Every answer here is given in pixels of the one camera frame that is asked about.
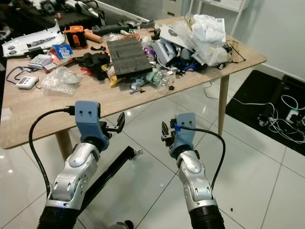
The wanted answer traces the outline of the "white crumpled plastic bag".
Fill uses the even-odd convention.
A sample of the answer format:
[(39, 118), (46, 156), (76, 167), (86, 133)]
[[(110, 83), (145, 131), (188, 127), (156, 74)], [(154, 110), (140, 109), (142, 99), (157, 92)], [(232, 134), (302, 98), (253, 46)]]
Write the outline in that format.
[(223, 18), (205, 14), (190, 16), (191, 38), (198, 43), (225, 43), (226, 31)]

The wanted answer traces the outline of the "long black tube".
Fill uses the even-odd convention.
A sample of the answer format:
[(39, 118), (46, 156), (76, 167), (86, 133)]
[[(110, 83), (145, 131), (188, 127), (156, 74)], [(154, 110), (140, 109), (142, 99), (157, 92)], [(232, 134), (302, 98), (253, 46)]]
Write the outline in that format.
[(129, 32), (131, 29), (148, 29), (154, 28), (155, 21), (144, 21), (144, 22), (118, 22), (116, 24), (110, 24), (105, 26), (92, 26), (91, 31), (98, 36), (103, 36), (108, 33), (120, 33), (120, 31)]

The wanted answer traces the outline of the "orange black power tool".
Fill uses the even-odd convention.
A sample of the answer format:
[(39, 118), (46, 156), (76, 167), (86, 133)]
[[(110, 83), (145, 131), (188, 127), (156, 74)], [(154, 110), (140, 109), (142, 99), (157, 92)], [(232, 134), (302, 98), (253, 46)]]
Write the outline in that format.
[(88, 47), (85, 29), (81, 25), (70, 26), (64, 29), (64, 35), (72, 49), (85, 49)]

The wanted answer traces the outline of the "purple wrapper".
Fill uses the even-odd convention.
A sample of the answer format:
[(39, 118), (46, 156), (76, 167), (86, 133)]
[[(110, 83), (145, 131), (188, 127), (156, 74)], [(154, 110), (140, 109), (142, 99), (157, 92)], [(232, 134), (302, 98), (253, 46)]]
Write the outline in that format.
[(149, 44), (143, 47), (143, 52), (146, 55), (146, 58), (148, 59), (149, 62), (157, 61), (157, 55), (155, 54), (154, 48)]

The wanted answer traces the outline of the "black handheld tool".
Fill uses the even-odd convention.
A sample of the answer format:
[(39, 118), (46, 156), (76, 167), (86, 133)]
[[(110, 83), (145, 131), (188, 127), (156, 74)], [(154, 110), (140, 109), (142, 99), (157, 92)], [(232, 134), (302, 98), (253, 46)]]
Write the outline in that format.
[(85, 53), (81, 57), (76, 57), (75, 62), (99, 81), (104, 81), (107, 78), (107, 72), (102, 69), (102, 66), (111, 63), (111, 57), (105, 52)]

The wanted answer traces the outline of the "yellow snack wrapper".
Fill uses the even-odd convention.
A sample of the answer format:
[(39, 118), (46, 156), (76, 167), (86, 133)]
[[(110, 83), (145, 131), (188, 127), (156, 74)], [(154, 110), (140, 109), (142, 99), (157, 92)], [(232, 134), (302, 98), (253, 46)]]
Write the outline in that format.
[(107, 73), (107, 78), (109, 79), (110, 87), (111, 88), (117, 87), (117, 84), (121, 80), (118, 79), (118, 77), (116, 76), (115, 67), (113, 64), (110, 63), (108, 65), (106, 73)]

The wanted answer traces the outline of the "white keypad calculator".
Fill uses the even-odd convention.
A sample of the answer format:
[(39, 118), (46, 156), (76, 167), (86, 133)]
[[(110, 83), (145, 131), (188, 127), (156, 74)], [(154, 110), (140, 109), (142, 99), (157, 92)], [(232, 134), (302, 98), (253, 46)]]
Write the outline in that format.
[(50, 55), (38, 54), (29, 61), (28, 68), (43, 70), (46, 65), (49, 65), (52, 62), (53, 58)]

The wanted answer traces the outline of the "clear plastic bottle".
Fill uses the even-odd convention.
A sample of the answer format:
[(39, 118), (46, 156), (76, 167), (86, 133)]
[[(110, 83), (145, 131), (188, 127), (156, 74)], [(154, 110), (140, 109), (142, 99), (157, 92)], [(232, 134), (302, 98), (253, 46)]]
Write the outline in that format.
[(153, 68), (151, 72), (146, 74), (146, 81), (152, 83), (159, 89), (173, 90), (176, 76), (173, 71), (166, 69)]

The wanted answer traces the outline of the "blue white card box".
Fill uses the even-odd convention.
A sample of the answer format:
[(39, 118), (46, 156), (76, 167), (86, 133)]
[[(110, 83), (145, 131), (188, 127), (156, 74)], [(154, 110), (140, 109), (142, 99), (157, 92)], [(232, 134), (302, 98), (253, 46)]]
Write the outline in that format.
[(49, 50), (49, 55), (54, 60), (69, 59), (73, 54), (73, 50), (69, 44), (53, 44)]

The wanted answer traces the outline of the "grey cardboard box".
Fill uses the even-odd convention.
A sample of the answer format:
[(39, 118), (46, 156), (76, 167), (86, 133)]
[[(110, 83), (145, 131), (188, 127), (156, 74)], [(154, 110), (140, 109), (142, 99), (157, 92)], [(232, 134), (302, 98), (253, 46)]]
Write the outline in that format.
[(164, 39), (157, 40), (152, 48), (157, 56), (159, 63), (166, 66), (168, 62), (177, 57), (177, 51), (171, 42)]

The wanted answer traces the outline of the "dark ribbed foam panel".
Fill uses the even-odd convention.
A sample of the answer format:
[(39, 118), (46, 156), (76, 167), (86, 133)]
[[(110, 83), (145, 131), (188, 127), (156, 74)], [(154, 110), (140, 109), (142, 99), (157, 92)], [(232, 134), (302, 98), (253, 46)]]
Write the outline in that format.
[(113, 40), (106, 44), (117, 78), (129, 78), (152, 72), (153, 67), (137, 38)]

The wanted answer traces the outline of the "white power strip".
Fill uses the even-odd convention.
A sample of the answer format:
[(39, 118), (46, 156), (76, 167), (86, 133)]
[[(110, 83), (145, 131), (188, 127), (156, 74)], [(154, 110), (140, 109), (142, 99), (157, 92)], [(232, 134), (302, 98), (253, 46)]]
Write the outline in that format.
[(286, 122), (288, 122), (289, 124), (294, 124), (296, 122), (299, 122), (300, 120), (300, 116), (299, 116), (299, 111), (296, 109), (291, 109), (288, 114), (287, 117), (284, 119)]

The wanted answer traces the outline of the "light wooden table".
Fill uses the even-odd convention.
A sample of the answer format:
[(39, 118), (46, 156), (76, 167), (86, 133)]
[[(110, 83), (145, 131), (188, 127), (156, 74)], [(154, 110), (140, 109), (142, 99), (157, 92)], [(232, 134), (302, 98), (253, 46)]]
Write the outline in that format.
[[(227, 40), (240, 43), (240, 53), (246, 61), (231, 63), (227, 67), (206, 68), (200, 72), (187, 72), (174, 83), (174, 92), (178, 93), (203, 83), (220, 79), (222, 96), (227, 96), (229, 76), (233, 73), (254, 67), (267, 61), (265, 55), (257, 52), (234, 37)], [(74, 94), (64, 94), (44, 89), (21, 90), (6, 83), (3, 90), (2, 111), (0, 120), (0, 148), (9, 149), (28, 142), (29, 129), (33, 122), (43, 113), (74, 105), (76, 101), (97, 101), (101, 104), (101, 116), (121, 113), (139, 105), (155, 101), (171, 94), (160, 92), (150, 85), (144, 87), (142, 94), (131, 94), (129, 89), (111, 88), (108, 81), (96, 81), (85, 76)]]

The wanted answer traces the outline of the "black foam tool case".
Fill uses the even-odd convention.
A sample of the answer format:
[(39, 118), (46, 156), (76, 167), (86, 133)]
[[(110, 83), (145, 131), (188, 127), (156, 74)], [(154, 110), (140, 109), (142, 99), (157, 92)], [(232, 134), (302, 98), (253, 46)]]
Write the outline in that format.
[(0, 41), (26, 33), (82, 25), (107, 25), (106, 15), (96, 0), (0, 0)]

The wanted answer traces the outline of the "black metal frame bar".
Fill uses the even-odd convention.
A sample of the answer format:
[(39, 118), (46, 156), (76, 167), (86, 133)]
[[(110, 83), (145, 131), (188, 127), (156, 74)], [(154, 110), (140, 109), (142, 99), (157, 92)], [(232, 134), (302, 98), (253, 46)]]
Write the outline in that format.
[(138, 155), (141, 155), (143, 150), (135, 150), (132, 147), (126, 147), (109, 165), (109, 167), (92, 183), (85, 192), (83, 197), (82, 207), (80, 212), (83, 212), (88, 205), (95, 199), (95, 197), (101, 192), (105, 185), (115, 176), (115, 174), (124, 166), (127, 161), (134, 160)]

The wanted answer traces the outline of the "crumpled clear plastic bag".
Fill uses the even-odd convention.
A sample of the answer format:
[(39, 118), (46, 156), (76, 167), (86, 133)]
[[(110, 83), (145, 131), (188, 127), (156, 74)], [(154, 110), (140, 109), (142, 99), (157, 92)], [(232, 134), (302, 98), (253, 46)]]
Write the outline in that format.
[(42, 79), (40, 86), (46, 90), (74, 94), (81, 81), (81, 76), (72, 72), (67, 67), (58, 67)]

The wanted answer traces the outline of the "white plastic robot shell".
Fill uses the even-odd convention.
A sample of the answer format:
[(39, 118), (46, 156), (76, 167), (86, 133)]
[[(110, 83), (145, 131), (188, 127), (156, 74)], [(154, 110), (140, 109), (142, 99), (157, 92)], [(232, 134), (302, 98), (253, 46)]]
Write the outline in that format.
[(3, 43), (1, 46), (3, 57), (13, 58), (26, 55), (29, 56), (33, 52), (48, 54), (54, 45), (67, 44), (58, 19), (55, 19), (54, 21), (55, 25), (52, 28), (29, 33)]

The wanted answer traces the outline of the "white shelf rack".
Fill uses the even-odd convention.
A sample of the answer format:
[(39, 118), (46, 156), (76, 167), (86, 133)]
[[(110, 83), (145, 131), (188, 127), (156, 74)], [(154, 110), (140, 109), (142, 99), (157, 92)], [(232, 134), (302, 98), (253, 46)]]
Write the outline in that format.
[(201, 9), (204, 4), (236, 13), (229, 33), (229, 35), (233, 36), (237, 25), (240, 22), (242, 13), (248, 6), (249, 2), (250, 0), (189, 0), (188, 13), (201, 14)]

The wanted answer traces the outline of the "black floor mat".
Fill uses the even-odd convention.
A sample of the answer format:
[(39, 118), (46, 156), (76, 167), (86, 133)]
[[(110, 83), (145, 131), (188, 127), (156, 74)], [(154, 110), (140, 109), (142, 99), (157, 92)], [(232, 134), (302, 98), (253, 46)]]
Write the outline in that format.
[[(298, 110), (301, 118), (294, 124), (284, 120), (291, 109)], [(305, 156), (305, 81), (253, 70), (230, 100), (226, 114)]]

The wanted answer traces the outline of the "beige drawer cabinet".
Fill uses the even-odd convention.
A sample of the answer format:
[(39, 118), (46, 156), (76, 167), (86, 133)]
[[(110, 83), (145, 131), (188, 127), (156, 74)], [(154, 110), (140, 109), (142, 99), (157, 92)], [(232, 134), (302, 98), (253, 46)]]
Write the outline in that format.
[(189, 13), (191, 0), (162, 0), (161, 18), (183, 17)]

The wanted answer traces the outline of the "clear plastic wrap pile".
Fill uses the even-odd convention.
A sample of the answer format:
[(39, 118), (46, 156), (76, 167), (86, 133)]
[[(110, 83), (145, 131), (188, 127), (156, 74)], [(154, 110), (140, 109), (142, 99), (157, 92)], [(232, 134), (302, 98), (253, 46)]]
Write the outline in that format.
[(229, 59), (229, 55), (225, 48), (226, 43), (198, 43), (191, 38), (191, 15), (185, 16), (182, 21), (176, 21), (169, 25), (169, 32), (171, 35), (176, 35), (179, 42), (179, 46), (189, 50), (192, 53), (192, 57), (198, 61), (198, 63), (204, 65), (215, 66), (221, 63), (226, 63)]

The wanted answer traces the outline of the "white digital timer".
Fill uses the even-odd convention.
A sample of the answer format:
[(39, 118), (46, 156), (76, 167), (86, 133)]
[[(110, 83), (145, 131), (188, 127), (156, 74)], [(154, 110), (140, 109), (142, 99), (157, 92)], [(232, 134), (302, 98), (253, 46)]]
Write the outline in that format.
[(36, 87), (36, 84), (39, 82), (38, 78), (32, 76), (24, 76), (17, 81), (15, 84), (18, 89), (29, 90)]

